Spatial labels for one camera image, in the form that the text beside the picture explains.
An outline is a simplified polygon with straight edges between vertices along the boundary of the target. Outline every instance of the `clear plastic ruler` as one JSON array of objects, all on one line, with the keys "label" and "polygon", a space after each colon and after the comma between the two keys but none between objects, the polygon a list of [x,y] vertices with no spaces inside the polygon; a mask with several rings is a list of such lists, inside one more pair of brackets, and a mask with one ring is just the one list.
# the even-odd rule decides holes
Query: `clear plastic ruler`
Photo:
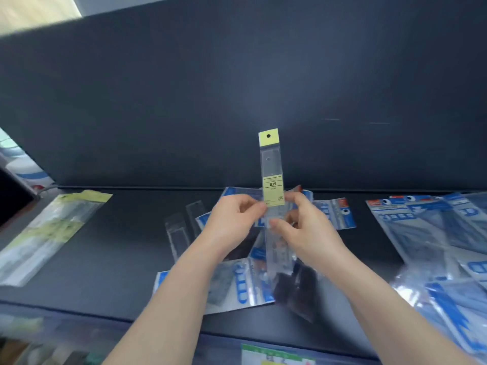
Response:
[{"label": "clear plastic ruler", "polygon": [[262,189],[267,205],[265,214],[265,247],[267,273],[273,281],[277,273],[291,275],[293,272],[293,253],[286,241],[269,229],[269,219],[283,219],[288,210],[284,201],[283,167],[281,164],[281,146],[277,129],[259,133],[260,169]]}]

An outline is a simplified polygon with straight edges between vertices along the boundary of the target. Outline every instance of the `blue stripe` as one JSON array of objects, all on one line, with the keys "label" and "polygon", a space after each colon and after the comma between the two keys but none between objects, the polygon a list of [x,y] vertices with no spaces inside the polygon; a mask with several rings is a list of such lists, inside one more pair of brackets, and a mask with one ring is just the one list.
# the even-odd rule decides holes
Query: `blue stripe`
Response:
[{"label": "blue stripe", "polygon": [[19,174],[16,173],[19,177],[24,179],[42,179],[48,177],[46,172],[38,172],[38,173],[28,173],[28,174]]}]

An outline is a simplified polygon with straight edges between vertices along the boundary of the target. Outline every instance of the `right hand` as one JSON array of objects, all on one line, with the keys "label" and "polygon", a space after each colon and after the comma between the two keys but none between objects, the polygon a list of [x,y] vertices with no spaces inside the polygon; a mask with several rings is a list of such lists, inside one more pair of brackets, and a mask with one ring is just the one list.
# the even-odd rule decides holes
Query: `right hand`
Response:
[{"label": "right hand", "polygon": [[273,232],[282,236],[298,257],[313,268],[323,270],[340,264],[342,258],[351,252],[344,245],[328,218],[300,192],[286,192],[286,201],[294,202],[298,208],[282,219],[271,219]]}]

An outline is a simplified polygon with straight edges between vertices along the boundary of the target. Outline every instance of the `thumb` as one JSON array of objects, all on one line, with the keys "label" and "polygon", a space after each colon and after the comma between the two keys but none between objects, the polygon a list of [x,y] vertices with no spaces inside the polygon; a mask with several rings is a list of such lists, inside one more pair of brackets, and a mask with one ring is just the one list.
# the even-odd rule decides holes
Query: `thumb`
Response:
[{"label": "thumb", "polygon": [[246,221],[252,225],[258,218],[264,215],[266,210],[267,206],[264,202],[257,202],[249,207],[243,214],[246,217]]},{"label": "thumb", "polygon": [[282,219],[271,219],[270,226],[274,232],[283,237],[287,242],[294,242],[298,230]]}]

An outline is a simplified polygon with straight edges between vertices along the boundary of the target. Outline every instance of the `white container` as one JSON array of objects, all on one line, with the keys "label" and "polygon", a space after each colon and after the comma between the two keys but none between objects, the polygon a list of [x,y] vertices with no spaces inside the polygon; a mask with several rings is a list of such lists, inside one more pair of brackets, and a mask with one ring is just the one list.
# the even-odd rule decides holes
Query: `white container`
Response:
[{"label": "white container", "polygon": [[12,160],[6,168],[33,189],[41,190],[54,183],[52,178],[27,155]]}]

